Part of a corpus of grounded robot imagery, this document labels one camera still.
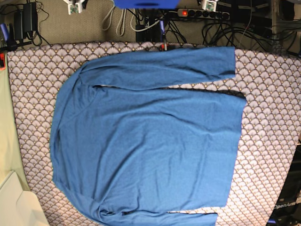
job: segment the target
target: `blue sweater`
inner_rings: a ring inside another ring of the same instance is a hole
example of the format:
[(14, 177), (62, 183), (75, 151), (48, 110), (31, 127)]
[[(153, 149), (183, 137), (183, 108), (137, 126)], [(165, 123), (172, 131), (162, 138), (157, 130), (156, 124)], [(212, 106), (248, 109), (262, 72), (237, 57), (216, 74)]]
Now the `blue sweater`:
[(135, 52), (86, 63), (62, 86), (53, 181), (108, 226), (213, 226), (226, 205), (246, 100), (161, 89), (235, 76), (234, 48)]

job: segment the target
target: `sweater sleeve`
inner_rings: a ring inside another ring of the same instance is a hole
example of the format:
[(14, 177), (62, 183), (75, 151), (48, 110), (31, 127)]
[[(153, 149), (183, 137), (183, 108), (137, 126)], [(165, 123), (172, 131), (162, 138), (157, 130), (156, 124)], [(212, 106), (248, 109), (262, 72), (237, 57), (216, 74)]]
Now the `sweater sleeve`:
[(90, 86), (107, 85), (130, 90), (219, 81), (235, 76), (235, 49), (183, 48), (117, 54), (89, 62), (81, 75), (82, 82)]
[(100, 215), (103, 223), (109, 226), (215, 226), (218, 215), (184, 214), (184, 213), (151, 213), (135, 211), (126, 215)]

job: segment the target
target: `power adapter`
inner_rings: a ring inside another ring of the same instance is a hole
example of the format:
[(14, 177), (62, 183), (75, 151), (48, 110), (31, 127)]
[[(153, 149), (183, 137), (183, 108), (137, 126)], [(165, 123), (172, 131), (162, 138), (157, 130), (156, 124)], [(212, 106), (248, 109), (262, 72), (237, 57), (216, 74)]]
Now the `power adapter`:
[(38, 13), (36, 2), (29, 2), (23, 6), (23, 30), (25, 33), (35, 32), (38, 30)]
[(14, 14), (15, 40), (23, 40), (26, 36), (23, 30), (23, 11), (17, 11)]

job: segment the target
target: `scale pattern fabric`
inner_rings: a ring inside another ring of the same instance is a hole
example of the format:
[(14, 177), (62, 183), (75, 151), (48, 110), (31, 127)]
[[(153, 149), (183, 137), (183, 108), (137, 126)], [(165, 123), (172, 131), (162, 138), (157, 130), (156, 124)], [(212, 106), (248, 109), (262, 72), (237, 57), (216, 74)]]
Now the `scale pattern fabric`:
[[(158, 51), (159, 47), (160, 43), (150, 42), (93, 42), (8, 54), (24, 171), (51, 226), (97, 225), (82, 216), (51, 181), (49, 137), (58, 90), (88, 60), (120, 52)], [(247, 99), (227, 206), (186, 212), (217, 212), (218, 226), (264, 226), (280, 195), (301, 132), (301, 61), (240, 49), (236, 61), (234, 79), (173, 87), (234, 90)]]

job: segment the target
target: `power outlet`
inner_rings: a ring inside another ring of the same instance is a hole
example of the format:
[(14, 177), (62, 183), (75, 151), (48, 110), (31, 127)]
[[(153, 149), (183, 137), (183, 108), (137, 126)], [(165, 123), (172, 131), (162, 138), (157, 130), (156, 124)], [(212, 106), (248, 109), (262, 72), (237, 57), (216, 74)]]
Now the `power outlet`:
[(178, 9), (179, 17), (187, 17), (187, 18), (205, 18), (205, 19), (218, 19), (218, 20), (230, 20), (230, 13), (226, 12), (213, 12), (202, 9), (186, 9), (180, 8)]

